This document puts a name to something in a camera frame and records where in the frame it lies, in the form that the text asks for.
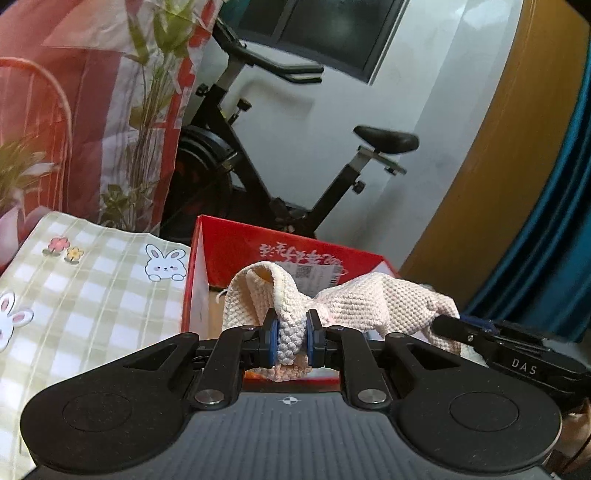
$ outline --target green plaid pattern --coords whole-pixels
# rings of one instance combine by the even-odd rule
[[[55,237],[84,250],[79,264],[66,262],[66,251],[43,254]],[[0,277],[0,295],[16,295],[12,311],[34,313],[0,352],[0,480],[22,478],[34,466],[18,429],[32,396],[179,333],[185,280],[149,280],[147,244],[164,254],[181,248],[187,264],[184,245],[53,212]]]

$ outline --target bike handlebar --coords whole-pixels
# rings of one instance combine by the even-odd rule
[[[256,66],[263,70],[266,70],[273,75],[276,75],[282,80],[290,83],[297,84],[309,84],[309,83],[321,83],[322,77],[298,77],[296,75],[303,74],[322,74],[324,67],[317,63],[306,63],[299,65],[283,65],[269,60],[258,53],[249,51],[242,43],[234,30],[226,25],[222,20],[216,20],[216,24],[213,27],[213,38],[220,45],[223,51],[228,55],[234,56],[240,61],[243,61],[247,65]]]

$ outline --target white wall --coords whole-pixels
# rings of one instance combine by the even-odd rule
[[[416,152],[401,157],[356,246],[400,266],[435,214],[476,138],[501,78],[522,0],[469,0],[415,132]]]
[[[379,251],[400,265],[465,158],[465,153],[451,150],[434,158],[441,136],[434,127],[444,124],[455,132],[453,138],[472,143],[502,71],[500,66],[496,75],[491,65],[504,65],[521,1],[410,0],[372,85],[330,68],[321,85],[309,86],[245,69],[224,107],[233,107],[240,96],[253,104],[235,129],[271,194],[312,207],[361,143],[352,133],[356,125],[418,132],[420,149],[401,159],[409,170],[405,177],[391,177],[379,164],[368,165],[362,175],[367,184],[363,193],[349,192],[318,231],[323,240]],[[514,5],[509,13],[507,5]],[[505,14],[499,16],[499,8]],[[302,61],[255,44],[249,48],[282,63]],[[197,81],[213,83],[226,61],[225,53],[211,41]],[[192,99],[186,121],[197,105],[198,99]],[[427,107],[431,113],[424,112]],[[472,127],[467,128],[470,118]],[[454,119],[458,123],[450,125]],[[471,130],[475,130],[472,140]],[[431,187],[429,179],[437,185],[437,193],[423,198],[421,189]],[[400,219],[408,218],[418,220],[405,233],[407,227]]]

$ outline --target white knitted cloth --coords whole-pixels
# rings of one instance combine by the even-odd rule
[[[306,312],[310,309],[318,311],[324,327],[377,330],[382,336],[422,330],[433,345],[460,353],[456,342],[437,337],[429,327],[438,315],[459,317],[453,300],[383,273],[362,275],[311,299],[297,290],[293,278],[279,265],[250,265],[240,270],[228,287],[222,329],[262,325],[269,308],[274,308],[279,318],[279,364],[256,371],[274,381],[299,378],[311,370],[305,340]]]

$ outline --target adjustment knob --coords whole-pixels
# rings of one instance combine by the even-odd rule
[[[236,104],[238,109],[242,112],[248,112],[252,108],[252,103],[250,103],[245,98],[240,98],[238,103]]]
[[[359,195],[365,189],[365,182],[362,182],[361,180],[356,181],[353,183],[352,189],[357,195]]]
[[[198,97],[203,97],[205,96],[205,94],[209,91],[209,87],[207,85],[205,85],[204,83],[202,83],[201,85],[199,85],[197,87],[197,90],[195,91],[195,95],[197,95]]]

